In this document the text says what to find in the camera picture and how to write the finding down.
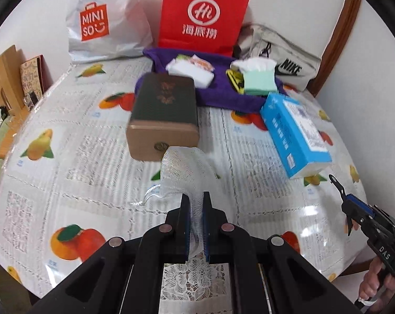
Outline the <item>person's right hand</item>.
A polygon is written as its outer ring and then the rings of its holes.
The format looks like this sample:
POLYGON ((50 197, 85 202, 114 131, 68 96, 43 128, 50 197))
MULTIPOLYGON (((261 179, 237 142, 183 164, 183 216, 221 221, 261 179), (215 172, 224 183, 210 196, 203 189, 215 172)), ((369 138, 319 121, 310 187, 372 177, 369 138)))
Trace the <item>person's right hand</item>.
POLYGON ((383 292, 380 300, 389 302, 395 294, 395 278, 392 275, 386 276, 384 281, 380 281, 378 274, 383 269, 383 263, 378 257, 375 257, 369 266, 369 271, 365 274, 364 280, 359 286, 359 298, 368 300, 373 298, 378 292, 379 286, 384 285, 386 290, 383 292))

